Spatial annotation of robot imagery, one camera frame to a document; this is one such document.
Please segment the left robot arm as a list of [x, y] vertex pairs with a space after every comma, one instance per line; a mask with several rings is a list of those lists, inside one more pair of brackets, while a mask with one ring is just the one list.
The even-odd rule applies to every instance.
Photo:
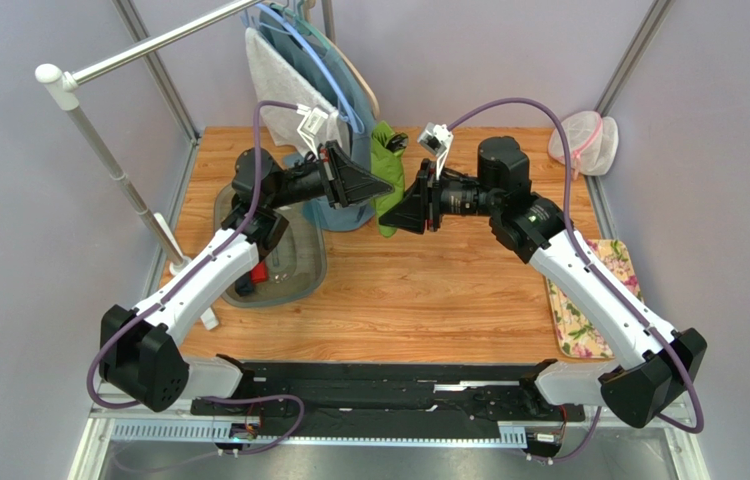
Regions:
[[179, 350], [199, 317], [277, 247], [289, 222], [280, 208], [324, 197], [330, 206], [367, 205], [393, 185], [354, 163], [335, 141], [281, 167], [263, 148], [243, 151], [231, 182], [231, 211], [208, 245], [172, 280], [127, 309], [102, 317], [91, 377], [153, 412], [181, 398], [231, 397], [242, 371], [233, 360], [188, 360]]

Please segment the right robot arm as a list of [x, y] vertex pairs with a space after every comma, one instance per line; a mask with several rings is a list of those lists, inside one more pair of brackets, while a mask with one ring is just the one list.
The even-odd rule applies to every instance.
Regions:
[[643, 428], [696, 378], [707, 349], [694, 328], [679, 330], [652, 312], [593, 254], [568, 216], [532, 190], [530, 159], [510, 136], [478, 146], [474, 176], [421, 163], [403, 199], [380, 224], [435, 232], [446, 215], [486, 216], [506, 249], [565, 294], [613, 351], [604, 363], [543, 361], [526, 381], [550, 405], [606, 407]]

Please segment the green paper napkin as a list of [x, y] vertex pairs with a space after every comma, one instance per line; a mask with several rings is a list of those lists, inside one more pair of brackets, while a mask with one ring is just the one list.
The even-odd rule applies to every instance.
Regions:
[[392, 237], [398, 231], [395, 227], [382, 225], [380, 219], [403, 198], [405, 191], [403, 156], [408, 143], [409, 138], [406, 133], [394, 130], [385, 121], [377, 123], [371, 134], [371, 172], [393, 187], [392, 192], [373, 201], [378, 219], [378, 230], [385, 238]]

